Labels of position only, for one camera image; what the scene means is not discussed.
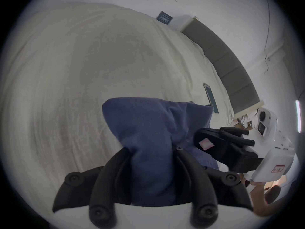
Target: smartphone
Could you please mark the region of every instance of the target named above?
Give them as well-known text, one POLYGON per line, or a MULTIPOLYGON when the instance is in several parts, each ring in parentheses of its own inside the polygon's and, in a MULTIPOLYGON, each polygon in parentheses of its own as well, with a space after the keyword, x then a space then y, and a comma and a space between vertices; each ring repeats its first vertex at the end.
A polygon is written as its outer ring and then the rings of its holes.
POLYGON ((208 84, 205 84, 205 83, 203 84, 203 86, 204 86, 204 89, 206 90, 206 94, 208 96, 210 104, 214 106, 214 113, 219 114, 219 111, 218 111, 216 101, 215 101, 214 95, 212 93, 211 87, 208 84))

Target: label sticker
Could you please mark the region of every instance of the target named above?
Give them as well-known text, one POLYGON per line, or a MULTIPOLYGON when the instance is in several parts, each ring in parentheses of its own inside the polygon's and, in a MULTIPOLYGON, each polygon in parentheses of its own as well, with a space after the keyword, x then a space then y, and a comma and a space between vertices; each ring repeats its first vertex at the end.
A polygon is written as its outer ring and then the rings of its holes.
POLYGON ((202 147, 202 149, 205 151, 205 150, 208 150, 209 148, 211 147, 214 147, 215 145, 213 143, 211 143, 210 140, 208 140, 207 138, 203 139, 199 145, 202 147))
POLYGON ((272 172, 282 172, 285 165, 277 165, 273 168, 272 172))
POLYGON ((158 15, 157 20, 162 22, 163 24, 168 25, 173 17, 169 16, 168 14, 161 11, 161 13, 158 15))

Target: pink label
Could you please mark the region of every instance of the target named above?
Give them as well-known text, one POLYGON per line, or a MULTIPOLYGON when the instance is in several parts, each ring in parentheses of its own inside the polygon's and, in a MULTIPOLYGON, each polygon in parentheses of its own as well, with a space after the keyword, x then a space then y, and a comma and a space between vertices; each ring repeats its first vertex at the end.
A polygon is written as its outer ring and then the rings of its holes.
POLYGON ((202 149, 205 151, 205 150, 208 150, 209 148, 211 147, 214 147, 215 145, 213 143, 211 143, 210 140, 208 140, 207 138, 203 139, 199 145, 202 147, 202 149))
POLYGON ((273 168, 272 172, 282 172, 285 165, 277 165, 273 168))

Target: light fixture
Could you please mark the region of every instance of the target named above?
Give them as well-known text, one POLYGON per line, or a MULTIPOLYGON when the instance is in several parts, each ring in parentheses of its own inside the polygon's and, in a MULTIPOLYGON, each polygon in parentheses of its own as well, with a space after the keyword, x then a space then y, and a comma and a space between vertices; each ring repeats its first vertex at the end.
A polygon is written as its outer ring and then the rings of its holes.
POLYGON ((301 108, 300 108, 299 100, 295 101, 295 105, 296 105, 296 113, 298 117, 298 132, 301 133, 301 108))

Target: white bed sheet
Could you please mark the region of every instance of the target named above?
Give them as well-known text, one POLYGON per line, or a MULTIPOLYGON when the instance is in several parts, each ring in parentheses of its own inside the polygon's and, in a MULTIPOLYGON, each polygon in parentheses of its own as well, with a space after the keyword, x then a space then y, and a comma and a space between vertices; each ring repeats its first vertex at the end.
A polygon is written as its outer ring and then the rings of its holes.
POLYGON ((2 55, 1 158, 14 188, 48 219, 66 174, 104 165, 121 145, 102 104, 156 97, 209 104, 212 128, 233 109, 202 49, 179 31, 134 10, 70 3, 19 25, 2 55))

